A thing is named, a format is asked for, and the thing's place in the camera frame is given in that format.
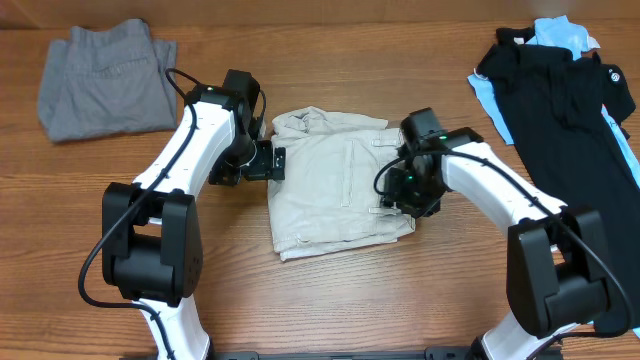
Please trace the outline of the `beige shorts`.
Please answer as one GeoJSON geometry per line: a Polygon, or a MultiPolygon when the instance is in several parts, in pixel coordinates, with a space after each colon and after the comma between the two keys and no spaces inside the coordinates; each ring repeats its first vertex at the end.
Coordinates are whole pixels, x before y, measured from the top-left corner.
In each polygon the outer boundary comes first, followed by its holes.
{"type": "Polygon", "coordinates": [[[375,176],[403,143],[384,119],[307,107],[273,120],[285,178],[268,184],[272,242],[281,260],[394,243],[415,221],[382,206],[375,176]]]}

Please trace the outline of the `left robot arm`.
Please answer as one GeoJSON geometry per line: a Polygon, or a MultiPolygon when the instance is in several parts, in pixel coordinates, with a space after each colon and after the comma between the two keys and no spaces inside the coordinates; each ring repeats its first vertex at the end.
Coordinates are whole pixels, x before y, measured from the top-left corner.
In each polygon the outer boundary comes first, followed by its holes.
{"type": "Polygon", "coordinates": [[[181,96],[183,118],[152,165],[105,190],[96,252],[121,307],[144,314],[158,358],[212,359],[194,297],[203,268],[197,197],[206,184],[284,180],[286,151],[264,137],[254,111],[266,97],[250,73],[229,70],[222,85],[195,82],[181,96]]]}

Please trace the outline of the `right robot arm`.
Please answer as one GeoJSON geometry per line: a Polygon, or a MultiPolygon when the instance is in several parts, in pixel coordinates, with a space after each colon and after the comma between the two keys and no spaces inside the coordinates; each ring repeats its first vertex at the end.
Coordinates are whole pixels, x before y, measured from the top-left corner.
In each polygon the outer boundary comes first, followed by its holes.
{"type": "Polygon", "coordinates": [[[623,326],[593,332],[615,338],[634,312],[611,270],[598,211],[571,208],[524,180],[469,127],[447,131],[425,108],[400,124],[404,143],[384,165],[374,189],[385,207],[415,219],[439,211],[448,191],[462,194],[507,240],[506,293],[510,311],[468,347],[426,349],[428,359],[559,359],[560,343],[579,338],[577,326],[624,310],[623,326]]]}

